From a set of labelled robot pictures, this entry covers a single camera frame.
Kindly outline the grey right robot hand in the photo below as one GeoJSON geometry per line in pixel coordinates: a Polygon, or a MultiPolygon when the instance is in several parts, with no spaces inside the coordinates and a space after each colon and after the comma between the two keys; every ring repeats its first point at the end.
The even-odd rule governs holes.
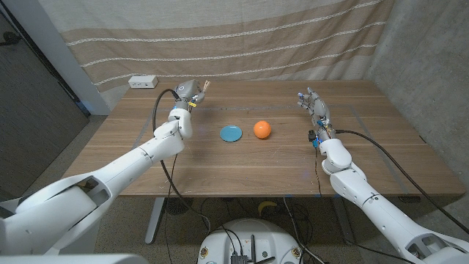
{"type": "Polygon", "coordinates": [[[326,140],[336,138],[335,130],[333,129],[330,111],[325,101],[310,87],[307,88],[307,93],[298,93],[298,105],[307,110],[311,115],[311,122],[313,123],[313,136],[311,140],[320,144],[326,140]]]}

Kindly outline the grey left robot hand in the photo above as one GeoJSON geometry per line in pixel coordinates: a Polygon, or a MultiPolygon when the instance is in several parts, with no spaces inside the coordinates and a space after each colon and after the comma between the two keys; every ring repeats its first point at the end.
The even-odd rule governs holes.
{"type": "Polygon", "coordinates": [[[175,100],[175,109],[191,111],[193,107],[202,103],[205,97],[205,92],[199,87],[199,82],[195,79],[179,84],[176,86],[175,92],[179,96],[175,100]]]}

